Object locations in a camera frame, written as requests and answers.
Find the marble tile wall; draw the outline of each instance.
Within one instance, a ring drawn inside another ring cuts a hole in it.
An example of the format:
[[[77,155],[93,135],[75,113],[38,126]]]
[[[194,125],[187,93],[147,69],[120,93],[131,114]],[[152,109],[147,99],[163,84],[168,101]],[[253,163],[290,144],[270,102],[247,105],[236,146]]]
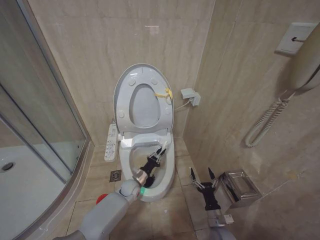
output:
[[[242,168],[263,194],[234,211],[237,239],[320,236],[307,216],[319,211],[320,87],[296,96],[257,147],[242,142],[286,85],[290,58],[274,51],[289,24],[319,21],[318,0],[215,1],[183,138],[201,180],[207,167]]]
[[[194,87],[214,0],[28,2],[96,146],[106,144],[114,88],[127,67],[157,67],[176,106],[184,103],[180,89]],[[175,137],[187,114],[175,114]]]

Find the coiled cord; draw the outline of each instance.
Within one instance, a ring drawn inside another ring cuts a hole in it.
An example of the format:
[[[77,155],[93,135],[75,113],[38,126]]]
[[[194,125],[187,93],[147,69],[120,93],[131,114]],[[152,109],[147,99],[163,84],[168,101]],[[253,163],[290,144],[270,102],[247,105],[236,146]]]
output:
[[[247,135],[244,138],[244,143],[248,148],[253,148],[258,145],[260,140],[263,138],[263,136],[270,130],[272,125],[276,122],[279,115],[285,110],[285,108],[288,106],[288,102],[290,99],[295,95],[295,91],[285,99],[282,99],[279,97],[270,107],[269,109],[260,117],[260,119],[253,125],[253,127],[249,130]],[[260,132],[256,135],[256,137],[250,142],[253,135],[256,133],[258,128],[263,124],[263,128],[260,130]]]

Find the white toilet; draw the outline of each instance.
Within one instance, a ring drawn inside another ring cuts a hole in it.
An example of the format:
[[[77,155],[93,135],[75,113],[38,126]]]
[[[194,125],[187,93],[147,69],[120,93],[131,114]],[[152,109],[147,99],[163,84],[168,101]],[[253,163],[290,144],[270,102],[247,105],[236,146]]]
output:
[[[141,191],[141,200],[163,198],[174,179],[174,102],[165,76],[154,66],[136,64],[124,71],[113,97],[114,119],[121,135],[119,157],[125,179],[133,178],[147,162],[147,155],[167,144],[155,180]]]

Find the metal tissue box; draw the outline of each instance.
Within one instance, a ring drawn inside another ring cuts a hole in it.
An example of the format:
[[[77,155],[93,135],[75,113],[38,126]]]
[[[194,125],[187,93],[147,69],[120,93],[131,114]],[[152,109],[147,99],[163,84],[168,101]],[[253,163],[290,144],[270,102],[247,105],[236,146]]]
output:
[[[231,209],[249,206],[262,196],[242,169],[226,171],[219,177],[219,180],[231,200]]]

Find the power plug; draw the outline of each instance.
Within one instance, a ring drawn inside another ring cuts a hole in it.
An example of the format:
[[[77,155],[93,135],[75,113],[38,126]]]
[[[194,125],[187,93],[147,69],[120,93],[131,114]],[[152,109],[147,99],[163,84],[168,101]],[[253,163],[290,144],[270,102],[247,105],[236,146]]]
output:
[[[198,106],[200,103],[201,96],[199,93],[195,92],[195,96],[190,98],[192,106]]]

